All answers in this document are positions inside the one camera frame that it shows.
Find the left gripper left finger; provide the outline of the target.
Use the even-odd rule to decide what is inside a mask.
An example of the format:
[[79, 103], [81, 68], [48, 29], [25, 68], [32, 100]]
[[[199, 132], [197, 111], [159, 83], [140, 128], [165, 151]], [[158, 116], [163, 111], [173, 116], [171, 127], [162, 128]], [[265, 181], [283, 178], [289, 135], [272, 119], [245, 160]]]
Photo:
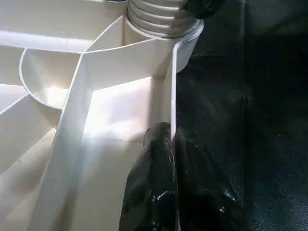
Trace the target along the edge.
[[123, 197], [120, 231], [177, 229], [178, 184], [170, 125], [149, 128], [143, 150], [130, 170]]

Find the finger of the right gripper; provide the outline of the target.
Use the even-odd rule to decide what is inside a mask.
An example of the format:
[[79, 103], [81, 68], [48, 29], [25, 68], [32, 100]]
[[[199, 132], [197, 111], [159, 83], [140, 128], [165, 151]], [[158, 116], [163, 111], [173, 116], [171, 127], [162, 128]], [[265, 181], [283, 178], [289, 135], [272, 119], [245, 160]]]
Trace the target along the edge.
[[216, 13], [225, 2], [225, 0], [188, 0], [184, 10], [196, 19], [205, 19]]

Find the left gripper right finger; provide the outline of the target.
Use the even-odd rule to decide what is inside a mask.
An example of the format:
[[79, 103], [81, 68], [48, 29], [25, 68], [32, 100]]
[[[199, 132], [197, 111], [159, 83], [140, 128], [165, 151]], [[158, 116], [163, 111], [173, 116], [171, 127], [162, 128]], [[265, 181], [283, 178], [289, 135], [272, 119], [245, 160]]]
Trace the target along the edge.
[[182, 231], [249, 231], [246, 213], [226, 172], [184, 131], [175, 135]]

